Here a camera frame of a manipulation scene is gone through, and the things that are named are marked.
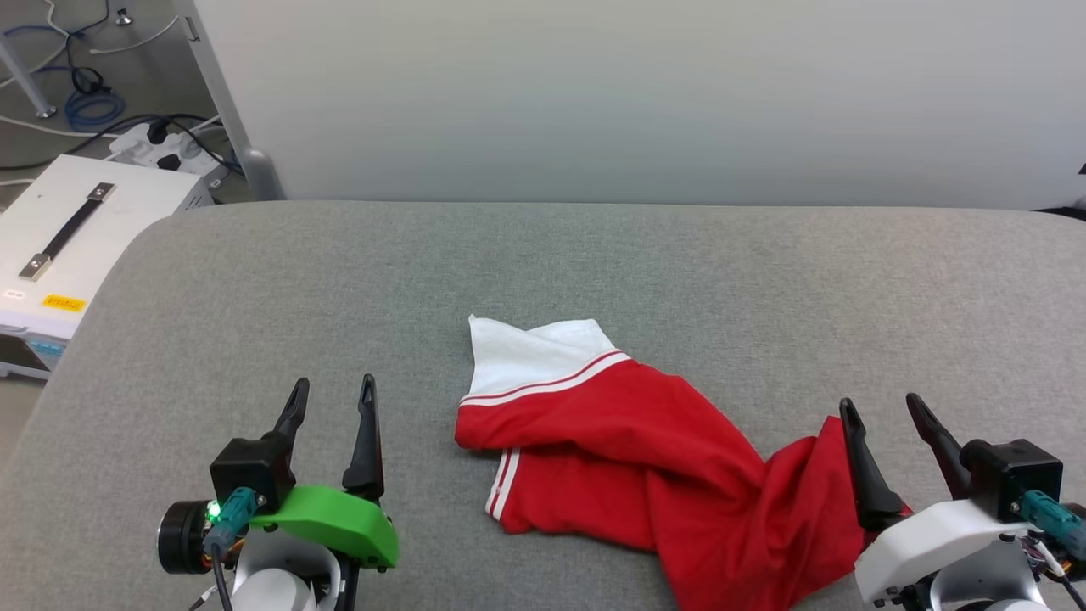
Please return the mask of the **white power strip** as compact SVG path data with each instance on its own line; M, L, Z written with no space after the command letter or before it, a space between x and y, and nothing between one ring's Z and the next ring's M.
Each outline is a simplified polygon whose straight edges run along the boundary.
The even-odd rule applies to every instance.
M164 171L182 171L201 177L214 189L228 177L228 166L214 158L195 136L171 120L157 119L136 124L109 144L106 160Z

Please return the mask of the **thin grey table leg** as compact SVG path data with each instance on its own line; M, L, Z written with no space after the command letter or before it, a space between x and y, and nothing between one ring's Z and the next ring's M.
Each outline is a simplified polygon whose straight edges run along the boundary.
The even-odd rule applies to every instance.
M11 82L15 82L24 96L31 101L31 107L35 109L38 119L46 120L54 116L56 109L46 100L42 90L31 80L30 71L18 58L12 44L8 42L8 36L3 31L0 31L0 61L11 72Z

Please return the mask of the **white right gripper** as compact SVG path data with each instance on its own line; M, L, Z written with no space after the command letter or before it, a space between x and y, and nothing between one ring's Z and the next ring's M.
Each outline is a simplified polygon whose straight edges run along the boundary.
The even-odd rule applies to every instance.
M915 432L933 451L954 502L935 502L907 517L906 502L891 491L866 444L866 423L857 407L848 397L841 399L839 418L858 523L866 533L881 533L854 564L854 581L866 606L879 599L889 600L888 589L913 585L981 552L1003 534L1030 529L1020 519L1003 523L976 502L963 500L969 498L971 475L960 461L961 444L915 392L906 395L906 406Z

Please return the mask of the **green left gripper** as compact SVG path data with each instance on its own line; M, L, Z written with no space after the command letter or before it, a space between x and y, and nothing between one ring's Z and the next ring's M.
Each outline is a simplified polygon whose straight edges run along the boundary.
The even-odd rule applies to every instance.
M294 451L298 430L310 405L310 379L299 378L282 413L272 427L276 455ZM343 491L326 486L298 486L276 512L258 513L249 529L275 525L292 536L345 553L366 569L394 569L399 563L397 531L380 502L386 492L383 445L380 438L376 379L363 375L358 398L358 430L343 472Z

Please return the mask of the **red and white garment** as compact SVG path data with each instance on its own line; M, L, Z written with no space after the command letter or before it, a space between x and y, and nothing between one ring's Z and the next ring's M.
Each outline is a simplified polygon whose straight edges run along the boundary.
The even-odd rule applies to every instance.
M507 533L654 552L681 611L792 611L853 574L871 535L841 418L763 459L685 379L628 356L592 318L468 326L455 440L498 451L484 509Z

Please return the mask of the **white partition panel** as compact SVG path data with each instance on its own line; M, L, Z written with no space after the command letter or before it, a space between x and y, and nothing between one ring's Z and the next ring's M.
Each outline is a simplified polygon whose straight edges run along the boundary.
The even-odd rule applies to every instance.
M285 199L1032 211L1086 0L198 0Z

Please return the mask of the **grey partition post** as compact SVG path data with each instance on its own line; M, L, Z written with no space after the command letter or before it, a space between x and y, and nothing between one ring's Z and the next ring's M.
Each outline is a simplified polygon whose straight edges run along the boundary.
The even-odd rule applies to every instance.
M233 103L232 90L222 71L220 46L213 40L205 20L206 12L198 7L198 0L171 0L171 4L182 24L215 109L220 112L220 119L224 120L249 188L257 200L283 200L283 187L279 182L272 160L264 152L253 148L249 141L249 133Z

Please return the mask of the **dark metal frame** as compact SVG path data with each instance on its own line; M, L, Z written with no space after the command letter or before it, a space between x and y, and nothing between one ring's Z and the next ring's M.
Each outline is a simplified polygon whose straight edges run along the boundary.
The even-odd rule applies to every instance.
M1086 221L1086 161L1074 169L1068 166L1037 179L1031 206L1043 213Z

